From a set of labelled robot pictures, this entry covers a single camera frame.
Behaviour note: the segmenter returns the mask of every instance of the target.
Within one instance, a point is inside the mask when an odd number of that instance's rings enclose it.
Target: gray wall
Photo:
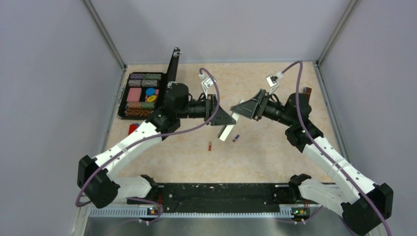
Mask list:
[[[352,162],[394,189],[394,235],[415,235],[417,2],[362,1],[323,71]]]
[[[92,0],[127,64],[317,59],[350,0]]]
[[[0,235],[68,235],[120,77],[80,0],[0,1]]]

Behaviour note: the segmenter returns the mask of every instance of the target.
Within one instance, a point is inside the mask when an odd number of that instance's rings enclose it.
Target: cable connector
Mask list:
[[[198,77],[202,80],[201,90],[203,90],[204,95],[208,98],[207,90],[213,85],[213,80],[210,77],[205,76],[204,74],[199,74]]]
[[[267,76],[267,82],[271,89],[269,90],[269,94],[273,94],[275,90],[279,87],[278,80],[282,79],[284,77],[284,74],[281,71],[278,71],[275,75],[268,75]]]

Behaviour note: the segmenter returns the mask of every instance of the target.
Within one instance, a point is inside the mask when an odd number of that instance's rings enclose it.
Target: wooden table surface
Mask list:
[[[179,64],[177,82],[189,87],[197,98],[200,93],[198,69],[204,67],[217,79],[220,105],[230,113],[230,107],[240,99],[252,98],[259,89],[269,90],[265,77],[282,71],[290,63],[205,63]],[[130,65],[131,72],[166,72],[167,64]],[[298,66],[285,73],[275,92],[282,103],[295,92]],[[304,63],[300,87],[312,88],[311,121],[323,131],[337,149],[325,102],[311,62]],[[214,87],[209,93],[215,94]],[[127,136],[130,124],[136,120],[115,117],[107,148]],[[202,119],[183,119],[179,130],[202,123]],[[171,136],[138,156],[119,175],[135,177],[147,174],[157,182],[288,182],[294,174],[306,173],[322,182],[331,179],[309,158],[302,155],[286,139],[286,126],[267,118],[256,122],[240,117],[225,142],[217,138],[221,126],[204,126],[191,133]],[[236,135],[239,139],[233,143]]]

